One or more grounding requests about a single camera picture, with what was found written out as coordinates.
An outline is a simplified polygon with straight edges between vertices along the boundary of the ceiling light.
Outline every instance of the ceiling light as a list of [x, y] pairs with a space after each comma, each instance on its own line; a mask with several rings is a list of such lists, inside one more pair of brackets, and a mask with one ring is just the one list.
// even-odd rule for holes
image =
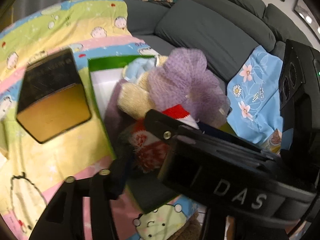
[[306, 21], [311, 24], [311, 23], [312, 23], [311, 17], [310, 17], [310, 16], [307, 16], [307, 17], [306, 17]]

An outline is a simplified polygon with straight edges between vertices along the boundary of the snack package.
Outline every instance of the snack package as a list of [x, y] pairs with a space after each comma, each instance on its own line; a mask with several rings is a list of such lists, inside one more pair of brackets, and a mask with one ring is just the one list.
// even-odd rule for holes
[[281, 146], [282, 132], [276, 129], [268, 139], [261, 145], [261, 147], [270, 150], [273, 153], [279, 154]]

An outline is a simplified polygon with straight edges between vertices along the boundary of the camera lens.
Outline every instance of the camera lens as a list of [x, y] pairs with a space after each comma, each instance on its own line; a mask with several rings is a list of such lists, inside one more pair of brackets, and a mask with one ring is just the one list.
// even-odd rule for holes
[[296, 85], [296, 81], [297, 81], [297, 73], [296, 73], [296, 69], [294, 67], [294, 64], [292, 62], [290, 62], [289, 78], [291, 81], [291, 85], [294, 87]]
[[289, 83], [288, 83], [287, 77], [284, 78], [283, 85], [282, 85], [282, 92], [283, 92], [285, 99], [288, 99], [288, 97], [289, 97]]

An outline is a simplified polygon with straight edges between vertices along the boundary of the cartoon face print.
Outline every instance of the cartoon face print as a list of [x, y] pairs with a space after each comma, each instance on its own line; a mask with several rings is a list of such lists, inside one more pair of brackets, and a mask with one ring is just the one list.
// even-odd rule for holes
[[15, 52], [11, 52], [7, 58], [7, 69], [12, 70], [17, 67], [19, 56]]
[[12, 100], [10, 96], [5, 96], [0, 103], [0, 120], [3, 120], [10, 109]]
[[21, 226], [21, 230], [27, 236], [30, 236], [47, 206], [45, 198], [40, 190], [26, 178], [24, 172], [22, 176], [12, 176], [10, 197], [12, 211]]
[[46, 57], [48, 55], [48, 53], [45, 50], [42, 50], [36, 54], [34, 54], [29, 60], [28, 60], [28, 64], [31, 65], [32, 63], [38, 61], [39, 59]]
[[127, 20], [123, 16], [119, 16], [115, 19], [115, 27], [123, 29], [127, 26]]
[[51, 30], [54, 27], [54, 22], [49, 22], [48, 23], [48, 28]]
[[94, 27], [91, 32], [91, 36], [93, 38], [105, 38], [107, 36], [107, 31], [100, 26]]
[[140, 55], [159, 55], [158, 52], [156, 52], [154, 49], [150, 47], [139, 49], [138, 52], [140, 53]]
[[79, 52], [83, 49], [83, 45], [80, 43], [70, 44], [69, 47], [72, 49], [73, 53]]
[[186, 222], [187, 217], [180, 204], [163, 205], [133, 221], [140, 240], [168, 239]]

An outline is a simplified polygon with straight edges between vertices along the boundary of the light blue fabric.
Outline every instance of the light blue fabric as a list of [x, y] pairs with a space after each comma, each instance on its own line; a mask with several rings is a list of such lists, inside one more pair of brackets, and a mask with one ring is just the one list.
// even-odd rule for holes
[[276, 129], [282, 131], [278, 90], [282, 63], [258, 46], [229, 82], [228, 123], [239, 137], [262, 144]]
[[137, 58], [128, 64], [124, 79], [136, 83], [137, 79], [145, 72], [156, 67], [156, 58]]

